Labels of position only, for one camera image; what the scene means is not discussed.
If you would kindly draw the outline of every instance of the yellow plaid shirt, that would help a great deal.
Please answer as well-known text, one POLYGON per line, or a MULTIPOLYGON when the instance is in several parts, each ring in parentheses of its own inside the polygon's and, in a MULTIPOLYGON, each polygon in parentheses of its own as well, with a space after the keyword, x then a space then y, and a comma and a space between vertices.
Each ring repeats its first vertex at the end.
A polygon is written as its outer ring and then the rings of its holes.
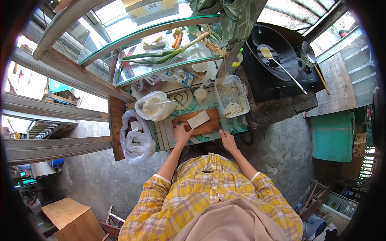
POLYGON ((237 164, 208 153, 182 163, 172 183, 157 175, 144 183, 137 205, 121 228, 119 241, 173 240, 204 208, 238 197, 275 221, 288 240, 301 240, 300 217, 265 174, 257 173, 250 181, 237 164))

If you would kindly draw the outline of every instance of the beige scarf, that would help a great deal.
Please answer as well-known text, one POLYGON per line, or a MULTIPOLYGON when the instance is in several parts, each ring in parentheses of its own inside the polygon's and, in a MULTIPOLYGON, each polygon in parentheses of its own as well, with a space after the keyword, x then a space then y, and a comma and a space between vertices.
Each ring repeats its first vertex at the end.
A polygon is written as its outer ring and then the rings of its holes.
POLYGON ((250 202, 231 199, 211 205, 194 217, 174 241, 284 241, 283 230, 250 202))

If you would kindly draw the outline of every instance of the concrete floor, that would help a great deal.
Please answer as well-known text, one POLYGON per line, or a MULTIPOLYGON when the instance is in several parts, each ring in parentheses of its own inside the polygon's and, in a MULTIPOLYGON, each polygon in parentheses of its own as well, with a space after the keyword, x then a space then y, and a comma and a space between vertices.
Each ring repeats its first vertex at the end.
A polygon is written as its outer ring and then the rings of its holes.
MULTIPOLYGON (((107 100, 85 93, 78 107, 107 112, 107 100)), ((253 134, 251 147, 242 137, 236 138, 245 157, 272 179, 291 206, 304 201, 313 175, 311 130, 306 120, 297 115, 253 134)), ((110 135, 108 123, 79 121, 66 137, 97 135, 110 135)), ((143 183, 157 173, 169 153, 158 152, 134 164, 116 162, 112 149, 66 158, 63 171, 48 176, 47 183, 55 190, 55 199, 67 196, 91 206, 100 221, 106 220, 110 205, 125 219, 136 205, 143 183)))

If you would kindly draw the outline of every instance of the wooden cutting board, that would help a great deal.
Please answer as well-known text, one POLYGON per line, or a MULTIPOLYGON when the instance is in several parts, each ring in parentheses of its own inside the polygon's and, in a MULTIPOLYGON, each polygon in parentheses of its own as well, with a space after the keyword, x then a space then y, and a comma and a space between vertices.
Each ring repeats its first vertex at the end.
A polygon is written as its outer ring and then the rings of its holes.
MULTIPOLYGON (((210 120, 203 123, 202 125, 198 126, 196 129, 194 129, 194 132, 192 135, 199 135, 203 133, 209 133, 212 131, 218 131, 221 129, 221 123, 220 123, 220 117, 218 115, 217 108, 205 110, 208 113, 208 116, 210 117, 210 120)), ((178 115, 173 119, 173 127, 176 127, 178 125, 178 122, 181 121, 181 123, 188 123, 188 120, 195 117, 196 115, 200 114, 202 111, 196 111, 191 113, 186 113, 183 115, 178 115)))

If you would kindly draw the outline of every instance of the gas stove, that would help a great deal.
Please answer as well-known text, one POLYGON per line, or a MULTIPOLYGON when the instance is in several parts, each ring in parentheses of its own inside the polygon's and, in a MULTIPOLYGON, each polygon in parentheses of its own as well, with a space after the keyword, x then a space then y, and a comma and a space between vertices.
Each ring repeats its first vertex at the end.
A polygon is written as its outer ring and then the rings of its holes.
MULTIPOLYGON (((296 55, 300 57, 301 46, 292 46, 296 55)), ((269 72, 254 56, 247 44, 243 46, 242 66, 247 76, 255 102, 264 102, 272 99, 281 99, 288 96, 301 95, 303 92, 293 82, 277 78, 269 72)), ((309 91, 315 91, 315 87, 320 82, 320 78, 314 68, 305 66, 303 71, 299 71, 295 79, 309 91)))

